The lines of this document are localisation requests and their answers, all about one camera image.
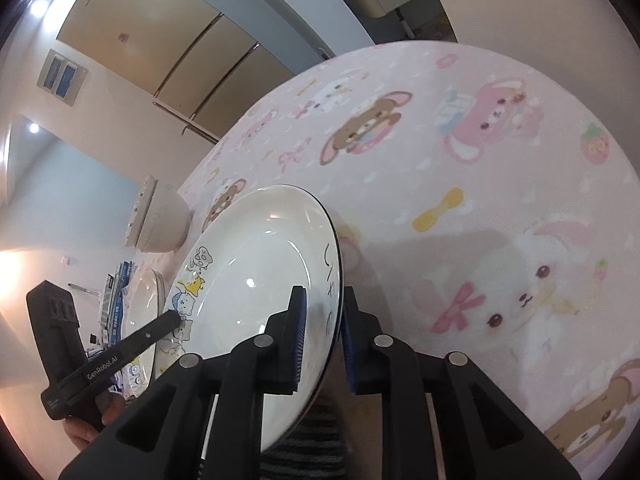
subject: hand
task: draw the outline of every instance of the hand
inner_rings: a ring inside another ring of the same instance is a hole
[[[102,414],[102,423],[106,426],[111,424],[118,416],[123,412],[125,406],[124,397],[120,394],[110,393],[109,407],[104,410]],[[88,422],[77,418],[76,416],[70,416],[62,421],[62,427],[65,430],[66,436],[69,437],[71,442],[82,451],[98,436],[98,431]]]

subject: plate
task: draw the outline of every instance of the plate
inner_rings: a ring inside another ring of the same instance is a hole
[[[162,276],[154,270],[146,271],[142,274],[130,302],[124,337],[133,334],[158,317],[163,301]],[[152,345],[127,365],[127,379],[136,397],[146,390],[153,377],[155,351],[156,345]]]
[[[302,377],[293,396],[265,396],[262,450],[304,415],[337,338],[342,267],[327,212],[294,186],[243,196],[200,236],[164,306],[183,322],[157,344],[156,377],[186,352],[214,357],[263,332],[271,314],[286,310],[294,285],[307,294]]]

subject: metal bolt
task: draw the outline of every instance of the metal bolt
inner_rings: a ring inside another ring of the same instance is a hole
[[[198,356],[196,354],[185,354],[178,362],[182,368],[193,368],[198,364]]]
[[[387,334],[380,334],[373,338],[373,343],[382,348],[389,348],[394,343],[394,339]]]
[[[454,366],[464,366],[469,359],[462,352],[452,352],[449,354],[449,362]]]
[[[265,348],[267,346],[271,346],[273,343],[273,337],[269,334],[260,334],[254,338],[254,345],[258,348]]]

